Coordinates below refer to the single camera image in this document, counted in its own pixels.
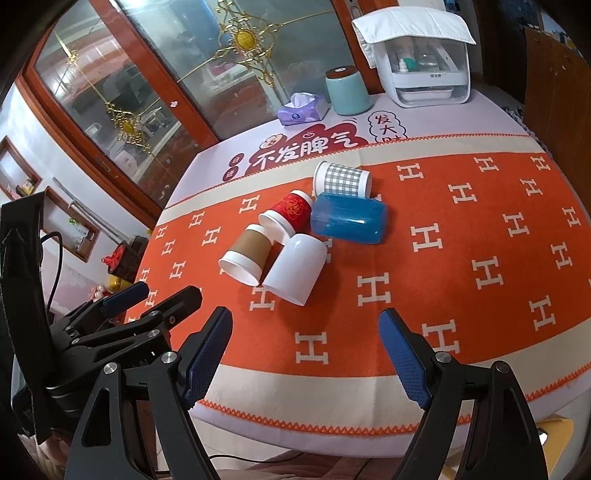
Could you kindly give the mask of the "white plastic cup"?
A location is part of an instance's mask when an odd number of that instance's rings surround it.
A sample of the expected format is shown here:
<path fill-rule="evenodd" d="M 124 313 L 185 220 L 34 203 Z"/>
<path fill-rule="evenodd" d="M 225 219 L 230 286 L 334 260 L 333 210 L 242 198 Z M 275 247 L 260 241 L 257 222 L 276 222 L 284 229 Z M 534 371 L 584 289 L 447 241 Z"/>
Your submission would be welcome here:
<path fill-rule="evenodd" d="M 263 287 L 280 299 L 304 306 L 325 266 L 328 248 L 308 234 L 295 234 L 283 246 L 263 280 Z"/>

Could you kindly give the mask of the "brown sleeve paper cup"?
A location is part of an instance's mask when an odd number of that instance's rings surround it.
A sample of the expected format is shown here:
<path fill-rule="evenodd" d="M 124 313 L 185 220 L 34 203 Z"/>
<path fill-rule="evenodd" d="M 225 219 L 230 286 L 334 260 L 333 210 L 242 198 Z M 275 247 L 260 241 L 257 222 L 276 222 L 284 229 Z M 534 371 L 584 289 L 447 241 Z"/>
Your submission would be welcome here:
<path fill-rule="evenodd" d="M 273 238 L 266 228 L 250 224 L 218 260 L 218 266 L 226 275 L 242 284 L 259 286 L 271 247 Z"/>

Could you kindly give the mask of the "red paper cup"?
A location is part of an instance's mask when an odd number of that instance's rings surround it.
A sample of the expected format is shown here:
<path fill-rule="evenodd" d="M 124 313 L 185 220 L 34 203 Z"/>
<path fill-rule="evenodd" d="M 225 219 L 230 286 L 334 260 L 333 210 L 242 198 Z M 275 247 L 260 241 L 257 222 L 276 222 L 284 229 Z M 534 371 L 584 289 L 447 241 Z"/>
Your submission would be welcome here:
<path fill-rule="evenodd" d="M 310 227 L 312 200 L 307 193 L 293 190 L 263 213 L 259 224 L 266 228 L 273 241 L 286 245 L 295 234 L 305 233 Z"/>

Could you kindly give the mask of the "blue translucent plastic cup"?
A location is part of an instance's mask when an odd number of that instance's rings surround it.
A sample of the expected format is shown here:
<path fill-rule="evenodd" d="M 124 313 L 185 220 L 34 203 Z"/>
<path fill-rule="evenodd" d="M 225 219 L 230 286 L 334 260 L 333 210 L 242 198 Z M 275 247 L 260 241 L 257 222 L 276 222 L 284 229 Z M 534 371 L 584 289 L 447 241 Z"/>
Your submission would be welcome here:
<path fill-rule="evenodd" d="M 310 223 L 317 235 L 375 245 L 386 234 L 388 207 L 376 199 L 322 193 L 312 204 Z"/>

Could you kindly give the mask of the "grey checked paper cup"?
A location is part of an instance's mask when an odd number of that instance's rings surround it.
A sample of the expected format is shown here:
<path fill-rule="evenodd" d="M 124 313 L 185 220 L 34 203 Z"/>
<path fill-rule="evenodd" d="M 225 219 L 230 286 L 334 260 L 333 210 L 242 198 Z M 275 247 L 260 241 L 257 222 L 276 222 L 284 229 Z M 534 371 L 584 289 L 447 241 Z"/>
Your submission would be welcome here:
<path fill-rule="evenodd" d="M 369 198 L 372 193 L 372 175 L 367 170 L 322 161 L 315 168 L 312 193 Z"/>

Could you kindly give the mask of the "red flower basket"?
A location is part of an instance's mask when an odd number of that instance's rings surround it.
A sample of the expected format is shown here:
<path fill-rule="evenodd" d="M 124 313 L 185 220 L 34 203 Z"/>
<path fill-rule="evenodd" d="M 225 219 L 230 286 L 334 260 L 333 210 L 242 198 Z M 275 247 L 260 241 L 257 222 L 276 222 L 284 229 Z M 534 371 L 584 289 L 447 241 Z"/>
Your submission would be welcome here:
<path fill-rule="evenodd" d="M 110 275 L 133 283 L 147 248 L 148 239 L 135 236 L 130 242 L 121 242 L 108 256 L 101 259 Z"/>

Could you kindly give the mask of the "orange H-pattern table cloth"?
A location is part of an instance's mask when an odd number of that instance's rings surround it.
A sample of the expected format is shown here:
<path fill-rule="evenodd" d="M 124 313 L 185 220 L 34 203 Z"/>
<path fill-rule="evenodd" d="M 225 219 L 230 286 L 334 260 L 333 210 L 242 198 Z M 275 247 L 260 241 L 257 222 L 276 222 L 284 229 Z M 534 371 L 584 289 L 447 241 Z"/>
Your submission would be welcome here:
<path fill-rule="evenodd" d="M 198 419 L 249 436 L 270 430 L 379 437 L 413 431 L 420 409 L 394 374 L 378 316 L 399 311 L 430 345 L 478 366 L 507 362 L 543 417 L 590 388 L 590 223 L 557 164 L 524 135 L 455 135 L 358 148 L 387 206 L 385 240 L 325 239 L 303 306 L 246 286 L 218 260 L 317 160 L 250 174 L 166 207 L 139 270 L 153 306 L 187 286 L 235 327 Z"/>

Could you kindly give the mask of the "glass sliding door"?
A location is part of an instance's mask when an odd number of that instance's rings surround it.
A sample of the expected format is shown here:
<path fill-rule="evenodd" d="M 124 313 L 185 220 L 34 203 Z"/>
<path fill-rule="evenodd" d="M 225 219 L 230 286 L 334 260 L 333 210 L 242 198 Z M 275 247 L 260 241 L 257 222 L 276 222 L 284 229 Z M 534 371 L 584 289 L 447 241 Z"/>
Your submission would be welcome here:
<path fill-rule="evenodd" d="M 77 1 L 16 86 L 55 142 L 153 226 L 197 153 L 360 66 L 375 1 Z"/>

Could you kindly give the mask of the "purple tissue pack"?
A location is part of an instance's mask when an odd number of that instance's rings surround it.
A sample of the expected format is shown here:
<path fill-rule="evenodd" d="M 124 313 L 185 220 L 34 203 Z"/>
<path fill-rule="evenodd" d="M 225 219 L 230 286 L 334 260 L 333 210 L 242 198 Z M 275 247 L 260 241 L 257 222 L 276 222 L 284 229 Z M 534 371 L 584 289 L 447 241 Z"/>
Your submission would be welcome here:
<path fill-rule="evenodd" d="M 283 126 L 312 123 L 324 119 L 329 111 L 329 103 L 325 97 L 307 92 L 291 95 L 290 101 L 276 112 L 277 119 Z"/>

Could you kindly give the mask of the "teal cylindrical canister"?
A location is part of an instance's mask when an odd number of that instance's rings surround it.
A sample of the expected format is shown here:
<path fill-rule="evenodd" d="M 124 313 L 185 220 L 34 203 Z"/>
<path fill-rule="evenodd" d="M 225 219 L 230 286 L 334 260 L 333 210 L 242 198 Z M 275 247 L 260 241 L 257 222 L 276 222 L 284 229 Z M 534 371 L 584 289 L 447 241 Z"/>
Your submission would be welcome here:
<path fill-rule="evenodd" d="M 372 107 L 372 99 L 363 77 L 355 66 L 341 66 L 325 72 L 325 85 L 332 110 L 341 116 L 365 113 Z"/>

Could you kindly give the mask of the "white countertop appliance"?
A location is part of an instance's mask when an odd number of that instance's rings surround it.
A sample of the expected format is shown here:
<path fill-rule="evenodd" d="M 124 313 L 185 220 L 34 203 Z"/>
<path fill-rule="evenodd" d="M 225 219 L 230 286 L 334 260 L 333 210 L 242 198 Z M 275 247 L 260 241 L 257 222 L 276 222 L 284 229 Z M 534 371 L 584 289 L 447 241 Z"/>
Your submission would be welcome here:
<path fill-rule="evenodd" d="M 471 94 L 467 45 L 450 39 L 401 37 L 374 45 L 384 91 L 403 108 L 463 104 Z"/>

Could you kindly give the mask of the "brown wooden cabinet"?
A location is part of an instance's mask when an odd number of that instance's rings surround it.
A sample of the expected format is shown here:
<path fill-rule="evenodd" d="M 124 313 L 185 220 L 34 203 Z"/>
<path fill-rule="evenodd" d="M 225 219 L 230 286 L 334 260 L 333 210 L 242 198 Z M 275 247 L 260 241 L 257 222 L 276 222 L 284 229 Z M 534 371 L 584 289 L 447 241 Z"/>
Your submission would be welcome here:
<path fill-rule="evenodd" d="M 524 122 L 590 206 L 590 66 L 538 30 L 526 30 Z"/>

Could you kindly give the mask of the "white folded towel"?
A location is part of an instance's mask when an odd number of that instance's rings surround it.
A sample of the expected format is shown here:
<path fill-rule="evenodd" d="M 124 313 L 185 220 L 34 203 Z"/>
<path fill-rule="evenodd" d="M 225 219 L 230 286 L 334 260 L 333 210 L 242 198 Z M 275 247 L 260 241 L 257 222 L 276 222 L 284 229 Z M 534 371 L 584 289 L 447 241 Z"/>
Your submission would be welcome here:
<path fill-rule="evenodd" d="M 476 44 L 462 17 L 428 7 L 383 8 L 353 19 L 352 26 L 370 69 L 377 68 L 374 46 L 393 39 L 421 37 Z"/>

